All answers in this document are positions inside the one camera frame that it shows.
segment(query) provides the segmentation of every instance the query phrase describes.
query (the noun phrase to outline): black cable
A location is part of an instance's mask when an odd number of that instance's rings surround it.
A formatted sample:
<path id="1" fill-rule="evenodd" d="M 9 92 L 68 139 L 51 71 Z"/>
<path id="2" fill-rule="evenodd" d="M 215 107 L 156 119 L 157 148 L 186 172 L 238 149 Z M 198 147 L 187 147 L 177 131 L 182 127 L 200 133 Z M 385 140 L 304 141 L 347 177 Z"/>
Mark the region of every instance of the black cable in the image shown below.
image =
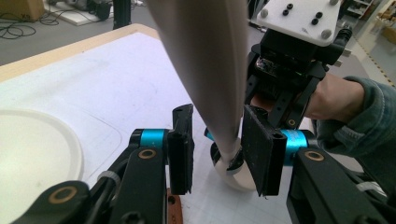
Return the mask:
<path id="1" fill-rule="evenodd" d="M 51 10 L 50 10 L 50 7 L 51 7 L 51 4 L 49 4 L 49 12 L 48 12 L 48 13 L 45 13 L 45 14 L 39 19 L 39 21 L 40 21 L 41 24 L 44 24 L 44 25 L 58 25 L 58 24 L 59 24 L 58 19 L 62 16 L 62 14 L 66 13 L 66 12 L 77 13 L 77 14 L 81 15 L 82 17 L 84 17 L 85 19 L 87 19 L 88 21 L 91 21 L 91 22 L 98 22 L 98 21 L 93 21 L 93 20 L 91 20 L 90 18 L 86 17 L 84 14 L 80 13 L 79 11 L 77 11 L 77 10 L 75 10 L 75 9 L 68 9 L 68 10 L 64 9 L 64 10 L 51 11 Z M 54 16 L 55 19 L 48 19 L 49 16 Z"/>
<path id="2" fill-rule="evenodd" d="M 358 185 L 363 182 L 371 182 L 374 181 L 371 179 L 369 176 L 367 176 L 365 173 L 360 173 L 360 172 L 354 172 L 346 168 L 343 164 L 341 164 L 339 161 L 337 161 L 341 169 L 343 169 L 344 173 L 349 177 L 349 179 L 355 184 Z M 375 190 L 366 190 L 364 191 L 366 195 L 369 197 L 371 200 L 376 200 L 377 202 L 380 203 L 386 203 L 387 197 L 376 192 Z"/>
<path id="3" fill-rule="evenodd" d="M 113 172 L 116 173 L 120 178 L 122 178 L 127 164 L 128 164 L 128 159 L 121 161 Z M 99 196 L 98 200 L 93 206 L 93 209 L 88 217 L 88 220 L 85 222 L 86 224 L 97 223 L 103 212 L 108 208 L 113 197 L 117 196 L 116 182 L 108 177 L 102 177 L 102 178 L 106 179 L 102 183 L 102 186 L 105 185 L 105 188 L 103 189 L 101 195 Z"/>
<path id="4" fill-rule="evenodd" d="M 29 21 L 25 21 L 12 13 L 3 13 L 0 15 L 0 19 L 4 19 L 5 16 L 8 16 L 6 20 L 15 21 L 0 21 L 0 38 L 18 39 L 23 36 L 35 34 L 35 28 L 23 24 Z"/>

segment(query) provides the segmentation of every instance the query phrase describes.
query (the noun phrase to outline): cable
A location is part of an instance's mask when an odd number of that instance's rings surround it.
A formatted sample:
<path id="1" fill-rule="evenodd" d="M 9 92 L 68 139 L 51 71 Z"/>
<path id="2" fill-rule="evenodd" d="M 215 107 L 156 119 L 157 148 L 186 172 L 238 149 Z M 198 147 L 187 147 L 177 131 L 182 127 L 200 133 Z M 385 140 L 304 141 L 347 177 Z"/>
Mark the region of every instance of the cable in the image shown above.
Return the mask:
<path id="1" fill-rule="evenodd" d="M 121 161 L 117 167 L 114 168 L 114 171 L 112 173 L 117 174 L 120 176 L 120 178 L 123 177 L 123 173 L 126 169 L 126 166 L 128 164 L 128 160 L 126 159 L 124 161 Z M 115 180 L 112 177 L 108 177 L 106 175 L 100 174 L 99 179 L 105 179 L 105 182 L 102 185 L 105 185 L 105 188 L 101 192 L 98 200 L 96 201 L 95 205 L 93 206 L 93 209 L 88 217 L 88 220 L 85 222 L 85 224 L 93 224 L 97 223 L 98 219 L 101 217 L 103 211 L 108 207 L 109 203 L 113 199 L 113 197 L 117 197 L 117 192 L 118 192 L 118 185 L 120 183 L 117 183 L 118 180 Z"/>
<path id="2" fill-rule="evenodd" d="M 381 190 L 368 190 L 367 184 L 362 184 L 362 183 L 367 183 L 367 182 L 373 182 L 373 180 L 367 176 L 365 173 L 359 173 L 359 172 L 354 172 L 349 169 L 347 169 L 343 164 L 341 164 L 339 161 L 337 162 L 338 165 L 343 169 L 344 173 L 348 176 L 348 178 L 352 181 L 352 183 L 359 189 L 360 191 L 363 191 L 366 193 L 366 195 L 369 197 L 371 200 L 376 200 L 381 203 L 385 203 L 387 200 L 387 195 L 383 193 L 383 190 L 380 188 L 380 186 L 377 186 L 377 189 Z"/>
<path id="3" fill-rule="evenodd" d="M 12 13 L 3 13 L 0 15 L 0 19 L 8 16 L 6 20 L 9 20 L 9 16 L 14 17 L 16 21 L 0 21 L 0 38 L 2 39 L 18 39 L 23 36 L 34 35 L 35 28 L 25 25 L 23 23 L 29 22 L 24 21 L 18 16 Z"/>
<path id="4" fill-rule="evenodd" d="M 72 13 L 77 13 L 79 15 L 81 15 L 82 17 L 84 17 L 85 19 L 87 19 L 88 21 L 91 22 L 98 22 L 98 21 L 93 21 L 90 18 L 86 17 L 84 14 L 80 13 L 79 11 L 75 10 L 75 9 L 64 9 L 64 10 L 57 10 L 57 11 L 51 11 L 51 4 L 49 4 L 49 12 L 45 13 L 40 19 L 40 23 L 44 24 L 44 25 L 58 25 L 58 19 L 66 12 L 72 12 Z M 48 19 L 49 16 L 54 16 L 53 14 L 57 14 L 57 16 L 55 17 L 55 19 Z"/>
<path id="5" fill-rule="evenodd" d="M 384 197 L 387 197 L 387 195 L 385 194 L 384 190 L 382 190 L 379 185 L 374 182 L 362 182 L 356 185 L 356 187 L 358 188 L 358 190 L 360 191 L 366 191 L 366 190 L 375 190 L 377 193 L 381 194 Z"/>

